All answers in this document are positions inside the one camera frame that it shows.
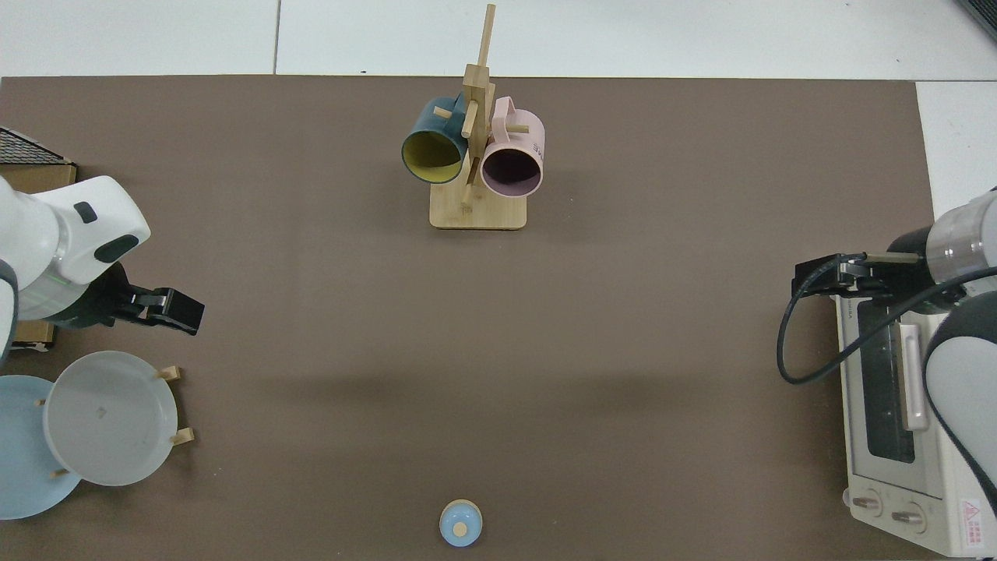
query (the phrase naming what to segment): white floor tile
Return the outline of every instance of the white floor tile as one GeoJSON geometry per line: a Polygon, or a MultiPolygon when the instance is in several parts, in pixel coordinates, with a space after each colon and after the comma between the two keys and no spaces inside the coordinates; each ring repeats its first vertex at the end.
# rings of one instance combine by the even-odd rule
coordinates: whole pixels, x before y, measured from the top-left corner
{"type": "Polygon", "coordinates": [[[0,76],[269,74],[277,0],[3,0],[0,76]]]}
{"type": "MultiPolygon", "coordinates": [[[[496,76],[997,79],[950,0],[498,0],[496,76]]],[[[486,2],[283,0],[277,72],[464,74],[486,2]]]]}
{"type": "Polygon", "coordinates": [[[997,187],[997,82],[917,84],[935,217],[997,187]]]}

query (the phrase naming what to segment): light blue plate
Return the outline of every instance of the light blue plate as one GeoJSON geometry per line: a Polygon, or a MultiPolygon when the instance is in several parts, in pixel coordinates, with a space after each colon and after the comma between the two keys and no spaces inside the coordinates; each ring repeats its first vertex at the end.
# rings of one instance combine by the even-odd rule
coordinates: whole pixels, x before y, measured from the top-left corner
{"type": "Polygon", "coordinates": [[[52,382],[35,376],[0,376],[0,520],[34,516],[66,498],[80,476],[53,479],[63,466],[45,441],[42,417],[52,382]]]}
{"type": "Polygon", "coordinates": [[[440,515],[440,534],[454,547],[468,547],[482,535],[482,511],[478,505],[458,499],[440,515]]]}

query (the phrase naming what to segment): mug rack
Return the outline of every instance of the mug rack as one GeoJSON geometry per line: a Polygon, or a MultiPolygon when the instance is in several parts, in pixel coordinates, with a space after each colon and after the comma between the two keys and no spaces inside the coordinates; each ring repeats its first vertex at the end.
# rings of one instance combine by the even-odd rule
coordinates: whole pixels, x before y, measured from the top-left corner
{"type": "MultiPolygon", "coordinates": [[[[436,228],[519,230],[526,226],[526,197],[503,197],[482,182],[481,161],[488,143],[496,90],[488,67],[495,12],[495,4],[489,4],[478,63],[468,64],[464,72],[467,114],[461,136],[468,139],[468,152],[461,172],[447,183],[430,184],[430,224],[436,228]]],[[[446,110],[438,108],[435,113],[450,118],[446,110]]]]}

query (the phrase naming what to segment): warning label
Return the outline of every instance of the warning label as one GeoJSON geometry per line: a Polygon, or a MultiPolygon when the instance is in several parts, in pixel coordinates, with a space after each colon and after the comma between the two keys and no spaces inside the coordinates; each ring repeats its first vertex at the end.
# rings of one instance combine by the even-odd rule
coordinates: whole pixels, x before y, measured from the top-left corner
{"type": "Polygon", "coordinates": [[[962,512],[962,541],[967,549],[982,549],[983,524],[980,522],[980,500],[962,499],[959,502],[962,512]]]}

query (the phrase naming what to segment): dark green mug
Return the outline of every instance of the dark green mug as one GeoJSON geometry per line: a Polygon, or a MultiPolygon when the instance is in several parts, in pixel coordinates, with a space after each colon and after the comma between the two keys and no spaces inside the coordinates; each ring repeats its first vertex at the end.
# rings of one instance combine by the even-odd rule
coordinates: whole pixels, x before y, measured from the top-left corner
{"type": "Polygon", "coordinates": [[[468,139],[461,136],[466,113],[463,93],[426,104],[402,143],[402,162],[412,175],[428,183],[446,183],[461,172],[468,153],[468,139]]]}

